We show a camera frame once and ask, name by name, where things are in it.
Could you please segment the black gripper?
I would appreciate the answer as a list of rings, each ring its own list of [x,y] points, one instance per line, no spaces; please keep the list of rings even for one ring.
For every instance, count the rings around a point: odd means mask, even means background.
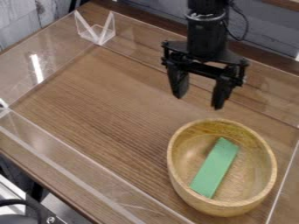
[[[161,64],[166,69],[172,95],[181,99],[189,89],[189,74],[213,79],[211,106],[219,110],[232,89],[243,85],[248,61],[227,47],[228,13],[186,15],[186,39],[161,43]]]

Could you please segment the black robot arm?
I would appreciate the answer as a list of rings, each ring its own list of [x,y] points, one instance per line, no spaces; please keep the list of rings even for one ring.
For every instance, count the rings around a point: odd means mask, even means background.
[[[189,88],[189,74],[197,74],[215,80],[211,106],[219,110],[224,106],[235,87],[244,83],[248,60],[228,49],[229,8],[236,8],[233,0],[188,0],[186,40],[161,43],[161,64],[172,95],[181,99]]]

